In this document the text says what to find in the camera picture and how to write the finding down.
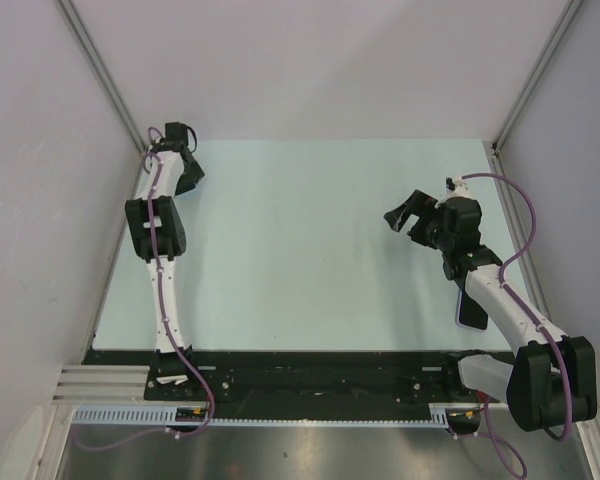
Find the metal floor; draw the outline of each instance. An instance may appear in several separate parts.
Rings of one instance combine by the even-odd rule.
[[[505,410],[497,432],[522,454],[530,480],[591,479],[577,432],[564,444],[525,433]],[[146,427],[73,426],[89,445]],[[157,433],[115,450],[88,453],[67,443],[59,479],[196,480],[509,480],[488,439],[454,441],[440,429],[216,427],[173,440]]]

